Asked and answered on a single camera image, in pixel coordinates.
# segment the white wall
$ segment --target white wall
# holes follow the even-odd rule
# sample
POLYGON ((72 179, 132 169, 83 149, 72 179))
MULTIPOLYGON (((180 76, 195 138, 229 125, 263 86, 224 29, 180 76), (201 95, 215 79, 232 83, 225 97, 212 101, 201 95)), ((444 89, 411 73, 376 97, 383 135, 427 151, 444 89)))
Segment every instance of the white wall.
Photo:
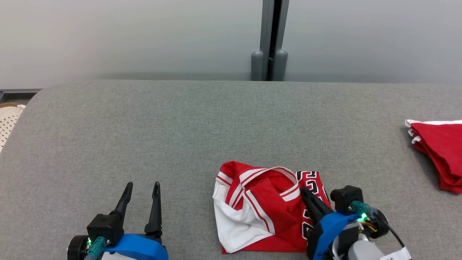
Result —
POLYGON ((0 0, 0 89, 249 80, 261 10, 261 0, 0 0))
POLYGON ((462 1, 290 0, 285 80, 462 83, 462 1))

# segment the folded red garment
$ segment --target folded red garment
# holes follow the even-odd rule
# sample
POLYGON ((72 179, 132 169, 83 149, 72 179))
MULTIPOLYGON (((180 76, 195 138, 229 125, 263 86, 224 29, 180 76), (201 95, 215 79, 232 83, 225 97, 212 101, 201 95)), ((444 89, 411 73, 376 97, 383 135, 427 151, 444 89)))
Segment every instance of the folded red garment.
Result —
POLYGON ((406 120, 413 146, 427 154, 438 171, 439 188, 462 193, 462 120, 406 120))
POLYGON ((319 172, 223 164, 213 192, 222 252, 306 252, 313 222, 300 194, 303 186, 330 207, 319 172))

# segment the gray table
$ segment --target gray table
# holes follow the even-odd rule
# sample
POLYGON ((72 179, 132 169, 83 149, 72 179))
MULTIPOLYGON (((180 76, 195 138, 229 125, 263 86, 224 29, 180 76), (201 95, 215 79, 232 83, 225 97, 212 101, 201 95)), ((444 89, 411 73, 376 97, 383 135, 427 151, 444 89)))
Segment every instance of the gray table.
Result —
MULTIPOLYGON (((363 189, 414 259, 459 259, 462 198, 438 190, 405 119, 462 117, 462 88, 238 81, 90 81, 42 90, 0 154, 2 259, 64 259, 97 213, 134 183, 125 230, 147 223, 162 187, 171 259, 306 259, 222 255, 212 192, 222 163, 318 170, 328 192, 363 189)), ((389 234, 377 240, 399 249, 389 234)))

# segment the blue plastic bracket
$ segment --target blue plastic bracket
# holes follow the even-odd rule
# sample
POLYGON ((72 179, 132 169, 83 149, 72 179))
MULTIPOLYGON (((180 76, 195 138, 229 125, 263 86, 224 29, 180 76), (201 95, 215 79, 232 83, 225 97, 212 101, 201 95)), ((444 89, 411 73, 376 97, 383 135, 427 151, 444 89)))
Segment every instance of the blue plastic bracket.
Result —
POLYGON ((117 246, 105 252, 117 252, 137 260, 168 260, 169 255, 158 242, 135 234, 123 235, 117 246))
POLYGON ((313 260, 322 260, 324 258, 324 251, 326 251, 330 244, 334 242, 335 238, 340 235, 345 226, 356 221, 359 217, 359 214, 343 215, 336 211, 325 215, 319 222, 323 233, 319 237, 313 260))

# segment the red basketball jersey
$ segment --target red basketball jersey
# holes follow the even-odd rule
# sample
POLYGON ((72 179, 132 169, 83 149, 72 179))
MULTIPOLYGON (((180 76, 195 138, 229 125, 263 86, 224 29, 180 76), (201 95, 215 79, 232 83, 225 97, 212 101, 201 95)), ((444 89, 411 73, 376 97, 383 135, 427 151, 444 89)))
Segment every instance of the red basketball jersey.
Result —
POLYGON ((223 253, 305 252, 313 223, 301 186, 330 207, 318 172, 294 173, 284 167, 254 167, 236 161, 223 164, 213 196, 223 253))

